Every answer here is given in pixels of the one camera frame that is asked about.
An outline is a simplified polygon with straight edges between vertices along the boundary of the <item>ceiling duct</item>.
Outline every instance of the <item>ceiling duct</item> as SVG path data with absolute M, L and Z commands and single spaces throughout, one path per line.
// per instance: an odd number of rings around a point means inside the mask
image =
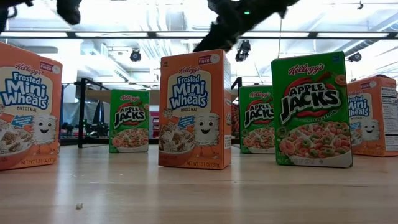
M 380 30 L 380 32 L 397 32 L 398 31 L 398 21 L 395 23 L 391 24 L 390 26 L 384 28 L 383 30 Z M 354 47 L 348 49 L 347 51 L 344 52 L 345 56 L 348 57 L 350 55 L 355 54 L 356 52 L 359 52 L 360 50 L 369 47 L 370 45 L 378 42 L 379 40 L 364 40 L 361 41 L 359 44 L 355 45 Z

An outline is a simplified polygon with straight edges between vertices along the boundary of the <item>cereal box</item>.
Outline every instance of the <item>cereal box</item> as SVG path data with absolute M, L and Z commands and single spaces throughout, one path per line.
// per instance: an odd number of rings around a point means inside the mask
M 231 77 L 222 50 L 162 58 L 159 165 L 231 163 Z
M 353 153 L 398 156 L 396 81 L 376 76 L 350 83 L 347 89 Z
M 285 58 L 271 66 L 277 163 L 351 167 L 344 53 Z
M 242 153 L 275 153 L 273 101 L 272 86 L 239 89 Z
M 62 64 L 2 43 L 0 52 L 0 170 L 53 164 Z
M 111 90 L 109 152 L 147 152 L 149 92 Z

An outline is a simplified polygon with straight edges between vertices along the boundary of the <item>security camera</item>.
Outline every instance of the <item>security camera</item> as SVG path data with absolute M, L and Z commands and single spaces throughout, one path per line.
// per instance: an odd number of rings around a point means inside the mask
M 238 52 L 236 53 L 235 60 L 237 62 L 243 62 L 249 56 L 249 51 L 251 50 L 250 42 L 248 40 L 242 41 L 239 46 Z
M 362 60 L 362 55 L 360 53 L 355 53 L 348 57 L 349 62 L 358 62 Z
M 130 55 L 130 60 L 132 62 L 139 62 L 141 61 L 141 54 L 139 53 L 139 49 L 133 49 Z

